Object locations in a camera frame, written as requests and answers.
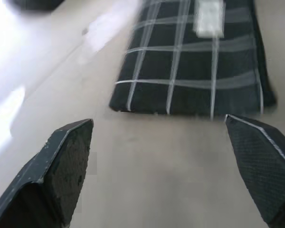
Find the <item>fabric tag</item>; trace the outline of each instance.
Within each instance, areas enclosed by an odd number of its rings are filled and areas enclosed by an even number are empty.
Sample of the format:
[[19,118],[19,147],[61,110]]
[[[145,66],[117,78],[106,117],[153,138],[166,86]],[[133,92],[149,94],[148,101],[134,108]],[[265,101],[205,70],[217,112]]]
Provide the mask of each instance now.
[[201,38],[224,37],[225,3],[223,0],[197,0],[194,30]]

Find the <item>black plaid fabric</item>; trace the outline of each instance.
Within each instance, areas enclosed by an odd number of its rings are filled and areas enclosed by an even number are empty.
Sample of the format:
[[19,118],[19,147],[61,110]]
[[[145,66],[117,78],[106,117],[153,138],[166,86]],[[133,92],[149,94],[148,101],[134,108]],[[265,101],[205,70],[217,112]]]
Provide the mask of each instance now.
[[229,115],[226,125],[239,172],[263,220],[285,228],[285,137],[244,117]]
[[213,116],[275,105],[253,0],[225,3],[224,37],[215,40],[193,31],[195,0],[146,0],[110,107]]

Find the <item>dark object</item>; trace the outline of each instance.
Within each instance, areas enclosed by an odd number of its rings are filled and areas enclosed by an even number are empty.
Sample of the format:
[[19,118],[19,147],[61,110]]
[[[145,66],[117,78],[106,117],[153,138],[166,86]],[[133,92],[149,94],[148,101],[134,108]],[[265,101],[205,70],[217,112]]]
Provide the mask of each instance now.
[[267,124],[227,115],[239,172],[263,220],[285,228],[285,137]]
[[56,130],[0,198],[0,228],[70,224],[85,179],[92,120]]
[[[223,116],[274,106],[254,2],[225,2],[224,38],[215,48],[213,39],[198,38],[193,31],[195,0],[146,0],[110,107]],[[215,51],[217,70],[212,63]]]
[[56,9],[64,0],[11,0],[11,1],[23,10],[52,11]]

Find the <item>folded cloth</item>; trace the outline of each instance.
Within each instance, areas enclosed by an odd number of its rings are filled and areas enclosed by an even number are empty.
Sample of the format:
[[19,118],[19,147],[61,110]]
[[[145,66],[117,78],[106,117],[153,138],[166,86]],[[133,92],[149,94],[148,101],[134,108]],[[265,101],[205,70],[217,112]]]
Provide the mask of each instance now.
[[109,104],[113,110],[245,115],[276,104],[253,0],[225,1],[224,37],[218,39],[197,37],[195,1],[144,2]]

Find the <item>white label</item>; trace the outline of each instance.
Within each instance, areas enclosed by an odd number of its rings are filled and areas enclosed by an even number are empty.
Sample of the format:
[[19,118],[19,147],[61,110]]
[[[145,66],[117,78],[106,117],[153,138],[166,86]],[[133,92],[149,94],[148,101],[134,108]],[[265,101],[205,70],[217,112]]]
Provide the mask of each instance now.
[[224,37],[225,3],[223,0],[197,0],[195,31],[198,37]]

